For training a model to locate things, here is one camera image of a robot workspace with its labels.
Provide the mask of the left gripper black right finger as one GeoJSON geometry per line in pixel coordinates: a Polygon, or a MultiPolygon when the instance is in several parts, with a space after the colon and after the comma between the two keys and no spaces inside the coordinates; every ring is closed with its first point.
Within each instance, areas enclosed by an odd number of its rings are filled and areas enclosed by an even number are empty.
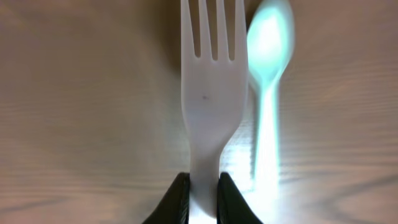
{"type": "Polygon", "coordinates": [[[227,172],[218,181],[216,219],[217,224],[262,224],[227,172]]]}

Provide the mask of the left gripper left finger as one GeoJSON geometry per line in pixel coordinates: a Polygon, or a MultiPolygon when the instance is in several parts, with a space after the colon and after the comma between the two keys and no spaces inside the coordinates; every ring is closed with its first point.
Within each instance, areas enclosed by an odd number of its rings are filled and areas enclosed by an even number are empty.
{"type": "Polygon", "coordinates": [[[188,224],[190,174],[179,173],[143,224],[188,224]]]}

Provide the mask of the white plastic fork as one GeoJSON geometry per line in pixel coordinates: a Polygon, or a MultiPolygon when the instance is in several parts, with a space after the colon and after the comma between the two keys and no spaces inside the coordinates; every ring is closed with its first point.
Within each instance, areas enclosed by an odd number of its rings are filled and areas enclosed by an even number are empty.
{"type": "Polygon", "coordinates": [[[234,3],[234,59],[223,1],[216,2],[218,58],[212,57],[208,11],[199,1],[200,55],[195,55],[188,1],[181,1],[181,102],[190,143],[190,223],[216,223],[220,156],[244,114],[248,49],[243,1],[234,3]]]}

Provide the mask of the light blue plastic spoon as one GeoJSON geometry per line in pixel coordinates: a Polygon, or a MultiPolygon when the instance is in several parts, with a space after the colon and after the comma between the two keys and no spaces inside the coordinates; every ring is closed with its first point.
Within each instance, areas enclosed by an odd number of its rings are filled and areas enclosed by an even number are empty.
{"type": "Polygon", "coordinates": [[[287,0],[260,3],[248,30],[248,59],[257,94],[255,189],[276,194],[279,181],[278,87],[295,45],[294,15],[287,0]]]}

